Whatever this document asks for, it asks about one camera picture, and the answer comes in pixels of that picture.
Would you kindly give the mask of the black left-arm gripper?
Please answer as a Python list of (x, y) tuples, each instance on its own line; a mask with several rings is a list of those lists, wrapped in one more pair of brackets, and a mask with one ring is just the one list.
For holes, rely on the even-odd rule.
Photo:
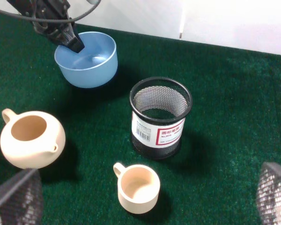
[[(67, 0), (9, 0), (21, 15), (34, 19), (66, 20), (70, 4)], [(62, 45), (75, 53), (79, 53), (85, 45), (79, 37), (76, 24), (33, 22), (34, 30), (56, 45)]]

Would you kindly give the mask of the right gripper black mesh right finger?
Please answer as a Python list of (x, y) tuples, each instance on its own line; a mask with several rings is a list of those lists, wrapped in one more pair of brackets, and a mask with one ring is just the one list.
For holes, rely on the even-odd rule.
[(278, 163), (262, 164), (256, 205), (263, 225), (281, 225), (281, 165)]

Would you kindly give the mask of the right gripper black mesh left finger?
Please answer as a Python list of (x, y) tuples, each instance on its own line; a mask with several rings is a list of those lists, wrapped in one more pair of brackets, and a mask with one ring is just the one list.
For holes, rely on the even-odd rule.
[(0, 225), (40, 225), (42, 216), (38, 169), (23, 169), (0, 185)]

